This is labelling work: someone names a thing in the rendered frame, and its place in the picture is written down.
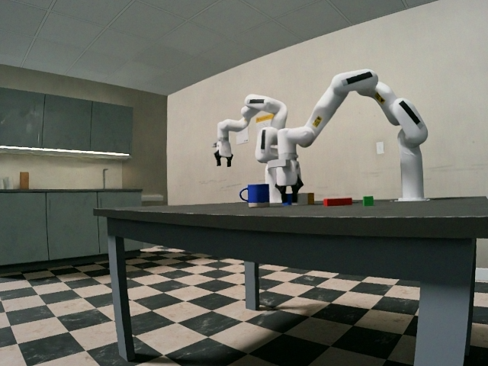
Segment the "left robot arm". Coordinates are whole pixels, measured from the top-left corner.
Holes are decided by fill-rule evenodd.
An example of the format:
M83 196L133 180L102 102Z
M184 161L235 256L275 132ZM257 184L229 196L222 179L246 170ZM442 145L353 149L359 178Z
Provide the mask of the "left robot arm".
M289 166L289 161L297 160L296 145L307 148L313 144L349 91L373 98L388 121L402 127L397 135L402 185L402 198L398 198L398 201L428 200L424 197L422 153L419 147L428 138L427 127L413 103L405 98L398 99L392 89L379 82L377 73L370 69L336 75L304 127L279 130L279 159L269 161L268 168Z

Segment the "red rectangular block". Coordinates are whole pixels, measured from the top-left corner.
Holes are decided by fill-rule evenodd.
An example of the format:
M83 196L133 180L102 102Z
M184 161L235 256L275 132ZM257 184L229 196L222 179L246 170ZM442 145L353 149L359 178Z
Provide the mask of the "red rectangular block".
M324 206L328 207L328 206L342 206L342 205L352 205L352 197L324 199Z

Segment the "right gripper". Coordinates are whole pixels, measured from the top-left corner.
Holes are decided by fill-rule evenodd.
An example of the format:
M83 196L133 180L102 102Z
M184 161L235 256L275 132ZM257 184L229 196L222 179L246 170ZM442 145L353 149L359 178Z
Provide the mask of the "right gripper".
M217 151L214 153L214 156L217 161L217 166L221 166L220 158L227 159L227 167L231 167L231 160L233 158L233 154L231 153L231 145L229 141L220 141L217 143Z

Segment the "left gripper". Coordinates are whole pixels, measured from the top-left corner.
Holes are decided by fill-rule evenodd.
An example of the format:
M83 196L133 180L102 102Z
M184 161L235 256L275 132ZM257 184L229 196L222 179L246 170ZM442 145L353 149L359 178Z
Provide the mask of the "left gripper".
M287 186L291 186L292 190L291 203L297 203L297 193L303 187L300 164L297 160L289 161L289 166L277 167L277 182L275 187L281 193L281 203L287 203Z

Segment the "blue mug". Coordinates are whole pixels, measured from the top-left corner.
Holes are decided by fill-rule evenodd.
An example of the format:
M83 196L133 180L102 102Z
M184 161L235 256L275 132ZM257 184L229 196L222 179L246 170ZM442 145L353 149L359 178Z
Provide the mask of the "blue mug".
M241 193L248 190L248 200L242 198ZM243 188L239 193L243 201L249 202L249 208L270 207L269 184L253 184Z

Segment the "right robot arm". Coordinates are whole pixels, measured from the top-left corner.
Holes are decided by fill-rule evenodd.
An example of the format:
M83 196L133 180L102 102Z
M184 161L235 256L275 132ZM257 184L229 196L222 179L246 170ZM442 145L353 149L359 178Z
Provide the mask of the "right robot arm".
M258 162L266 163L265 183L269 184L270 203L281 202L281 193L275 187L277 182L277 168L268 168L268 161L278 158L278 149L271 148L271 145L278 146L278 131L285 129L287 119L287 107L280 101L260 95L248 95L245 99L245 107L242 108L241 114L243 119L225 120L217 125L217 135L219 141L229 141L229 131L241 132L250 123L260 111L274 114L271 119L271 126L264 127L258 134L258 140L255 150L255 157Z

